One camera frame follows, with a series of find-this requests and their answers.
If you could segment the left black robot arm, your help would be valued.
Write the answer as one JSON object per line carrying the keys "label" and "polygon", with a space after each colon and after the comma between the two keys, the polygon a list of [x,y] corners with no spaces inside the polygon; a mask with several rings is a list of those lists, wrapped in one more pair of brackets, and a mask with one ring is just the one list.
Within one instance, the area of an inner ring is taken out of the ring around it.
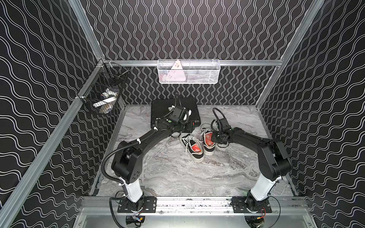
{"label": "left black robot arm", "polygon": [[158,99],[151,104],[151,130],[136,140],[121,142],[101,163],[102,175],[123,186],[127,208],[142,209],[144,193],[139,177],[144,156],[162,140],[174,133],[192,133],[200,123],[197,100],[193,97]]}

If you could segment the red patterned insole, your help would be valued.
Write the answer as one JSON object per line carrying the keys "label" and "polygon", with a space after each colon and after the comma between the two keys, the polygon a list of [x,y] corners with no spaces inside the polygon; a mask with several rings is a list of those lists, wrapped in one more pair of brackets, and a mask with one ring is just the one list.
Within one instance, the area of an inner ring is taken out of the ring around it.
{"label": "red patterned insole", "polygon": [[203,153],[201,146],[197,143],[195,143],[193,146],[191,146],[191,149],[195,154],[202,154]]}

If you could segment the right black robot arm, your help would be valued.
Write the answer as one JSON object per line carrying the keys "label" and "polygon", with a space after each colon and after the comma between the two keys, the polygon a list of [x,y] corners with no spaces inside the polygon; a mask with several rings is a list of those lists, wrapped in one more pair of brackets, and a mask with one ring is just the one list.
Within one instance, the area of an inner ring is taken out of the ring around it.
{"label": "right black robot arm", "polygon": [[269,194],[278,181],[292,168],[292,161],[281,140],[258,137],[240,128],[232,128],[225,115],[218,108],[213,108],[215,119],[211,122],[212,141],[218,145],[239,144],[258,156],[260,175],[256,184],[246,196],[245,206],[250,212],[265,208]]}

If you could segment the black white sneaker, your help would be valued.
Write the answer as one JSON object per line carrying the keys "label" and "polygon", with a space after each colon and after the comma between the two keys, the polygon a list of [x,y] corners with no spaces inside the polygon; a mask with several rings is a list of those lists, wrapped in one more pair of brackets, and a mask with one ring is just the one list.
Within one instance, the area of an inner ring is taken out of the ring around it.
{"label": "black white sneaker", "polygon": [[194,162],[202,162],[204,160],[203,146],[195,136],[192,134],[182,134],[179,140]]}
{"label": "black white sneaker", "polygon": [[207,156],[214,155],[216,143],[212,141],[213,130],[208,123],[201,125],[201,136],[204,154]]}

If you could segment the white insole orange edge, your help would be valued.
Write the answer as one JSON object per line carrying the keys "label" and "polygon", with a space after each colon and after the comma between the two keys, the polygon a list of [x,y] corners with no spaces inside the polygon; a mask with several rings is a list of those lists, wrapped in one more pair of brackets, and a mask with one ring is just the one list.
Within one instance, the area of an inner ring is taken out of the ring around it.
{"label": "white insole orange edge", "polygon": [[205,146],[212,147],[215,145],[215,143],[212,141],[212,135],[213,135],[213,132],[205,132],[203,134]]}

